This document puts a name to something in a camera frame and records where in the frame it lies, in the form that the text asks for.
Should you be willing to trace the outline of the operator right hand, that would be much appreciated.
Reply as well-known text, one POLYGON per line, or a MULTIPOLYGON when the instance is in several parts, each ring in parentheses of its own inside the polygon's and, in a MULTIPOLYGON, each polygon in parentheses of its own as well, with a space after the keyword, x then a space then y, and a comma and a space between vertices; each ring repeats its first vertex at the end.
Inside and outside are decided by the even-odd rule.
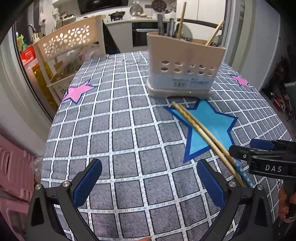
POLYGON ((289 204, 296 204, 296 194, 294 193, 290 198, 288 198, 287 193, 283 186, 281 186, 279 194, 279 209, 278 209, 278 216, 282 219, 285 219, 285 216, 289 212, 289 204))

